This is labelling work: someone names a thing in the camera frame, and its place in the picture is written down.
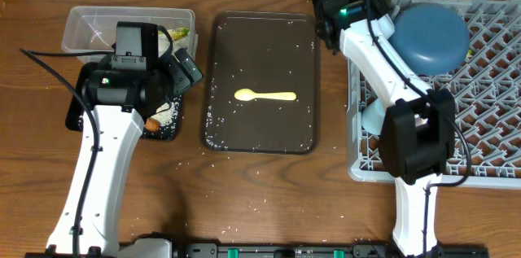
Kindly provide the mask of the yellow plastic spoon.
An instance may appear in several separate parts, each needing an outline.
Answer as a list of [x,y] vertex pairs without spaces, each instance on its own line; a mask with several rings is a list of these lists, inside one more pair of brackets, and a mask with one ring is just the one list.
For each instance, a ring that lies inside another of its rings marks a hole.
[[252,101],[255,99],[269,99],[278,101],[294,101],[297,96],[294,92],[274,92],[274,93],[257,93],[251,89],[240,89],[234,93],[234,97],[239,101]]

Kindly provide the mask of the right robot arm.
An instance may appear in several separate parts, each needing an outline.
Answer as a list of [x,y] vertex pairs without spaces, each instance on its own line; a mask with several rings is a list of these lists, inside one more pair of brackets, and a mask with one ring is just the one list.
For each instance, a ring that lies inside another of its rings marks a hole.
[[453,127],[441,114],[454,110],[453,97],[430,89],[392,47],[389,0],[312,1],[317,35],[357,65],[382,105],[379,155],[395,179],[396,248],[403,257],[437,257],[430,217],[436,185],[454,150]]

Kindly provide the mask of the brown serving tray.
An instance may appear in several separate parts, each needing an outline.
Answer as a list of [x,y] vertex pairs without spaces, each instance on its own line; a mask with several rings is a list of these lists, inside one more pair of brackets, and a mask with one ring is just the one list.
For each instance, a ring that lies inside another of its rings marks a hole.
[[[304,155],[318,144],[320,40],[311,15],[225,11],[214,20],[201,140],[214,151]],[[294,92],[296,100],[234,97]]]

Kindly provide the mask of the light blue plastic cup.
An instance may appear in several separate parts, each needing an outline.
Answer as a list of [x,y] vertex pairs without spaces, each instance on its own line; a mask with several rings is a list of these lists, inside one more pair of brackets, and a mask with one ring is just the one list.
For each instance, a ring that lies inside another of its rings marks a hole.
[[361,114],[362,127],[371,134],[380,135],[386,109],[377,98]]

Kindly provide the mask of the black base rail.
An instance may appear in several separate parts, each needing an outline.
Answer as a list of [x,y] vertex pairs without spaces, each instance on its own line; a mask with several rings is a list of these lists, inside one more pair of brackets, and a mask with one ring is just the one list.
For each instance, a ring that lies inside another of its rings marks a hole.
[[213,243],[192,243],[179,246],[166,239],[145,238],[122,247],[117,254],[102,254],[92,247],[79,257],[172,257],[172,258],[391,258],[391,257],[439,257],[439,258],[488,258],[488,250],[482,247],[433,248],[427,256],[403,256],[394,245],[362,243],[347,247],[289,247],[289,246],[218,246]]

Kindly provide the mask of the grey dishwasher rack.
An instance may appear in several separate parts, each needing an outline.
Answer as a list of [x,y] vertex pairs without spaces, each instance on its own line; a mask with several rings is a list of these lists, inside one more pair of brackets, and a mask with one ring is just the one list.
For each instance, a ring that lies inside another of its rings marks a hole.
[[[392,0],[392,19],[418,3],[452,8],[470,34],[461,67],[420,76],[455,98],[456,121],[472,158],[471,176],[463,185],[520,189],[520,0]],[[361,113],[375,93],[351,61],[348,76],[348,174],[355,181],[392,182],[379,158],[378,136],[361,126]]]

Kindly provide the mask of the white rice pile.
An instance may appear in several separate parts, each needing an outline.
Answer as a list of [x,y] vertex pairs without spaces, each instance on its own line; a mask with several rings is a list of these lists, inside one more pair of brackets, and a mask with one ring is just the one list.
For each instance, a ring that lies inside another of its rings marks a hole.
[[179,102],[165,103],[151,118],[157,120],[161,126],[168,126],[177,120],[178,106]]

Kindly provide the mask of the white tissue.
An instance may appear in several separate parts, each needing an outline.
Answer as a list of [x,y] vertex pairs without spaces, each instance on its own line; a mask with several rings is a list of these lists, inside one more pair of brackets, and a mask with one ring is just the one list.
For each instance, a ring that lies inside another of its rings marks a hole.
[[[158,32],[158,56],[161,56],[169,48],[170,42],[163,32]],[[172,53],[177,50],[176,42],[173,41]]]

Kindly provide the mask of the orange carrot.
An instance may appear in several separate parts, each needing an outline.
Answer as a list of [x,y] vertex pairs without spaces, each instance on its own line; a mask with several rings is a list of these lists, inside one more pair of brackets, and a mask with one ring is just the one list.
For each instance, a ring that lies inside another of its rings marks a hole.
[[160,122],[156,119],[148,118],[144,128],[152,133],[157,132],[160,130]]

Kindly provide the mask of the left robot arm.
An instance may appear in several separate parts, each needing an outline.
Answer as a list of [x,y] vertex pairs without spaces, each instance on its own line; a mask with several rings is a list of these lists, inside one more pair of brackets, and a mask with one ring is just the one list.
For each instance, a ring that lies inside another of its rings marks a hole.
[[82,126],[81,149],[59,221],[44,257],[173,257],[171,238],[152,233],[120,245],[120,207],[129,165],[146,120],[201,81],[184,49],[159,54],[106,53],[82,66],[68,120]]

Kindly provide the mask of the clear plastic bin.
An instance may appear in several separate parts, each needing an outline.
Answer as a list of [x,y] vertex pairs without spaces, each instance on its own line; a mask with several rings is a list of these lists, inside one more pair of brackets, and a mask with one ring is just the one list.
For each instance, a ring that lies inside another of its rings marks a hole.
[[174,49],[185,48],[191,57],[196,55],[195,13],[190,9],[159,7],[74,7],[69,12],[63,33],[62,51],[111,50],[116,42],[116,25],[120,21],[158,24],[168,30],[188,28],[189,33],[174,42]]

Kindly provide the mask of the black plastic tray bin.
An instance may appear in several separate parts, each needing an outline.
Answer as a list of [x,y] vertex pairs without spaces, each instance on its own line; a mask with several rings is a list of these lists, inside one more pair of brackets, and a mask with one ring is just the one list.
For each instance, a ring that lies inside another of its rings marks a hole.
[[[97,68],[97,66],[97,63],[91,62],[86,63],[81,68],[76,85],[76,90],[78,93],[81,93],[81,84],[87,79],[87,77],[92,73],[92,71],[94,71]],[[170,102],[179,102],[177,120],[168,126],[160,126],[160,130],[154,133],[144,128],[142,138],[160,141],[172,141],[177,136],[181,125],[180,122],[182,116],[183,96],[181,95],[177,98],[174,98]],[[70,102],[68,114],[65,118],[65,126],[72,131],[81,132],[83,130],[83,108],[75,98],[72,98]]]

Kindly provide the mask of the dark blue plate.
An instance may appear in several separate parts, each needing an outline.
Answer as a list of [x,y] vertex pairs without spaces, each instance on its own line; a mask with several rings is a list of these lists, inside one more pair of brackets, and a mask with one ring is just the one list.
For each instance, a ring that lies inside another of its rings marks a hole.
[[470,48],[464,20],[451,8],[422,3],[394,20],[389,42],[417,75],[435,76],[460,67]]

